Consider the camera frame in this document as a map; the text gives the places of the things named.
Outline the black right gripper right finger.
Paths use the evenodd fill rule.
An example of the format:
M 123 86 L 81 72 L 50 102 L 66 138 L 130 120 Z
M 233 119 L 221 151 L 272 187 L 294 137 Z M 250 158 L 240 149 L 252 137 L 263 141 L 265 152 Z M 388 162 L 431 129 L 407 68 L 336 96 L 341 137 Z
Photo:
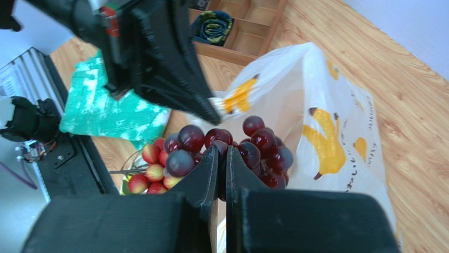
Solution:
M 268 188 L 230 147 L 226 165 L 227 252 L 399 252 L 371 196 Z

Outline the dark fake grape bunch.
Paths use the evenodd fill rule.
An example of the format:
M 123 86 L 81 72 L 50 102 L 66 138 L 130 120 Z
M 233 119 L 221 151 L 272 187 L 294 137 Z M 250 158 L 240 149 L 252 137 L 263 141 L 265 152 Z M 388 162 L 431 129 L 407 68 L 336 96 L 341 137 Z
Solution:
M 215 147 L 224 156 L 233 147 L 239 151 L 245 167 L 266 186 L 284 189 L 289 181 L 287 172 L 294 161 L 291 150 L 259 116 L 247 117 L 242 129 L 246 138 L 236 143 L 226 129 L 213 128 L 204 133 L 196 125 L 184 126 L 164 141 L 167 157 L 163 164 L 167 173 L 176 178 L 185 177 L 202 160 L 202 150 Z

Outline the red fake fruit bunch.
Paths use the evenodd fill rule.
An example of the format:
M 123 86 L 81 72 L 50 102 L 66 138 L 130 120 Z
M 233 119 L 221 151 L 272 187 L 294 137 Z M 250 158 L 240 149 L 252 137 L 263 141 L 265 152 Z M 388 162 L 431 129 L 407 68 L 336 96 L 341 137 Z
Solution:
M 157 138 L 146 143 L 131 155 L 120 170 L 110 171 L 111 175 L 123 176 L 121 195 L 163 194 L 178 184 L 182 178 L 174 177 L 165 168 L 168 154 L 164 150 L 165 138 Z

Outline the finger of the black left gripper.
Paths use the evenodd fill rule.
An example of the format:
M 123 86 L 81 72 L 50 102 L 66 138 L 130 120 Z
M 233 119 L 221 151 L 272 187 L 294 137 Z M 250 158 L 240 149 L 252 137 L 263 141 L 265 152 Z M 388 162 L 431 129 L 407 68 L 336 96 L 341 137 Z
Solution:
M 140 1 L 131 11 L 143 39 L 143 82 L 136 94 L 213 125 L 221 117 L 201 69 L 184 1 Z

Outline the translucent white plastic bag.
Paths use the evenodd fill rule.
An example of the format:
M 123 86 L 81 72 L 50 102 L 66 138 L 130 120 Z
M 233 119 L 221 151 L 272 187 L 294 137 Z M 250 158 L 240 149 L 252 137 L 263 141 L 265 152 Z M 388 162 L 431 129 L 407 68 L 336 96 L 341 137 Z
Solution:
M 294 154 L 290 189 L 364 193 L 402 235 L 388 196 L 373 97 L 350 83 L 313 43 L 275 49 L 248 64 L 211 98 L 222 127 L 261 117 Z

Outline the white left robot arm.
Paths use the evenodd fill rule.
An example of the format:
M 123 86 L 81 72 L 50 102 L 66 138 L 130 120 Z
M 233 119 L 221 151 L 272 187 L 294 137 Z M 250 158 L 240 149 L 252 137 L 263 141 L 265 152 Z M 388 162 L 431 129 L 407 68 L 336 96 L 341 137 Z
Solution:
M 65 141 L 69 134 L 155 139 L 170 109 L 218 125 L 192 42 L 185 1 L 30 1 L 98 49 L 66 89 L 51 59 L 31 48 L 1 65 L 1 136 Z

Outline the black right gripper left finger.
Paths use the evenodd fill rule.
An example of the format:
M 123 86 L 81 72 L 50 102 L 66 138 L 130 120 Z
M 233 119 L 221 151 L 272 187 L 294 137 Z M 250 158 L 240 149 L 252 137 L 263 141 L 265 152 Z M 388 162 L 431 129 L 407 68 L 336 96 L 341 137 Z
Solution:
M 164 194 L 57 198 L 22 252 L 215 252 L 219 152 Z

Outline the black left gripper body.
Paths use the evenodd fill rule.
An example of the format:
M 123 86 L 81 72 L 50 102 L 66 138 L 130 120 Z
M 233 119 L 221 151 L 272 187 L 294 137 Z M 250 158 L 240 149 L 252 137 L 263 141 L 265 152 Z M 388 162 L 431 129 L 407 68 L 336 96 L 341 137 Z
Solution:
M 71 1 L 72 31 L 101 50 L 108 81 L 104 86 L 114 99 L 134 89 L 141 69 L 133 10 L 138 1 L 105 1 L 97 9 L 90 1 Z

